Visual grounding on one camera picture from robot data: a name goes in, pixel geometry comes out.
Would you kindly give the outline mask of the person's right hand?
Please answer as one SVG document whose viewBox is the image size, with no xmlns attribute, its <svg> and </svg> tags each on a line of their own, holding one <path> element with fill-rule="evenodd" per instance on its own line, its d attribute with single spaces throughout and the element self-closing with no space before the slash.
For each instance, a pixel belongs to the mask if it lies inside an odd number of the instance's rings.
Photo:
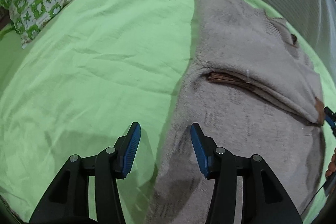
<svg viewBox="0 0 336 224">
<path fill-rule="evenodd" d="M 334 149 L 334 153 L 332 155 L 331 161 L 327 167 L 327 171 L 325 173 L 326 178 L 330 177 L 336 171 L 336 148 Z"/>
</svg>

